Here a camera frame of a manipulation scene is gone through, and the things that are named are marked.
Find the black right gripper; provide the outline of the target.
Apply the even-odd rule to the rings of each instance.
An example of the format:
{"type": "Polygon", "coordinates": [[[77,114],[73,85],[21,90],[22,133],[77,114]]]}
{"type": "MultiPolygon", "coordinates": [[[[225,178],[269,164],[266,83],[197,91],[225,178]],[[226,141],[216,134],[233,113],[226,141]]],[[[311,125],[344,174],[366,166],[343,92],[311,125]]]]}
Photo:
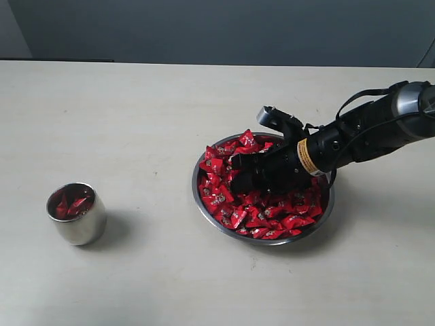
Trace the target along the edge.
{"type": "Polygon", "coordinates": [[[303,132],[299,138],[288,138],[285,144],[267,153],[238,153],[231,157],[233,170],[241,171],[230,182],[234,194],[253,191],[284,191],[291,187],[304,189],[315,177],[330,175],[330,189],[337,175],[343,136],[339,132],[303,132]]]}

